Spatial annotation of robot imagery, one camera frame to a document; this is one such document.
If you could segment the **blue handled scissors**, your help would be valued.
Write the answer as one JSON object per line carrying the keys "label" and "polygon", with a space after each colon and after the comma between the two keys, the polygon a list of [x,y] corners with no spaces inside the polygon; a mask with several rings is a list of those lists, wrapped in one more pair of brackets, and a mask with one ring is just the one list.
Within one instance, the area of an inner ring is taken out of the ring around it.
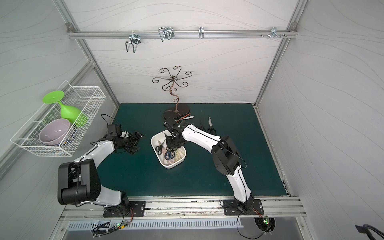
{"label": "blue handled scissors", "polygon": [[175,151],[166,151],[165,152],[165,160],[173,160],[176,156],[176,152]]}

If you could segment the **black handled steel scissors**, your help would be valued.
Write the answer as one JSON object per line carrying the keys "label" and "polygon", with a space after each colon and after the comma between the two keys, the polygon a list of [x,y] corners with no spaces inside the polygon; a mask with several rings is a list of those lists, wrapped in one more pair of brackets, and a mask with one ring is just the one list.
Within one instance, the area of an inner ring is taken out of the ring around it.
{"label": "black handled steel scissors", "polygon": [[216,133],[217,133],[216,129],[213,127],[213,123],[212,123],[211,117],[209,117],[208,133],[211,134],[211,135],[216,135]]}

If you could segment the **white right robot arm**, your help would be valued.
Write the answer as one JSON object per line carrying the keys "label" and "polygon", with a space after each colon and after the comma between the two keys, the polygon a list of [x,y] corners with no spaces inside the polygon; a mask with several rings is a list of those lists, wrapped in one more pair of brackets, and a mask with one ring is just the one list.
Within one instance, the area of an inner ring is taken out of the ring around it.
{"label": "white right robot arm", "polygon": [[207,150],[212,155],[215,168],[228,178],[238,208],[248,211],[252,207],[254,195],[243,175],[240,152],[230,137],[215,136],[187,121],[177,122],[173,118],[165,120],[164,127],[170,132],[166,136],[169,149],[178,149],[191,142]]}

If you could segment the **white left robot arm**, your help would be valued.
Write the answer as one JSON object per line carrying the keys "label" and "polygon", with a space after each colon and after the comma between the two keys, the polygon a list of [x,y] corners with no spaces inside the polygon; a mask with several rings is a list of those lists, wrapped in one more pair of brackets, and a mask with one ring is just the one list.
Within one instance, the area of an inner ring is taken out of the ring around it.
{"label": "white left robot arm", "polygon": [[107,134],[95,142],[84,155],[61,164],[58,169],[58,202],[76,207],[94,204],[127,209],[129,200],[126,193],[104,187],[98,174],[98,166],[119,149],[133,155],[140,149],[137,144],[142,137],[137,131]]}

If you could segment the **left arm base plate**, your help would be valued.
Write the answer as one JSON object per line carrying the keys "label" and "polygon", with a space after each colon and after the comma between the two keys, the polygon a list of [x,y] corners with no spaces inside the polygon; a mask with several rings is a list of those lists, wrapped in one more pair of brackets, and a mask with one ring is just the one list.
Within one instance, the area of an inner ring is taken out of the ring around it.
{"label": "left arm base plate", "polygon": [[129,201],[129,203],[115,206],[104,207],[104,218],[122,218],[122,217],[143,217],[146,208],[146,201]]}

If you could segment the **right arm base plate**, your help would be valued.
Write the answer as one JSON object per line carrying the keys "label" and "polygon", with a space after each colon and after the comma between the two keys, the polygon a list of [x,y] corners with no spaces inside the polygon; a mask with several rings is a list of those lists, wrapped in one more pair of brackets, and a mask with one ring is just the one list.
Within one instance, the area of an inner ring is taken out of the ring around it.
{"label": "right arm base plate", "polygon": [[221,200],[220,206],[224,209],[225,216],[240,215],[264,215],[264,208],[260,199],[254,199],[249,207],[245,207],[242,203],[237,203],[233,200]]}

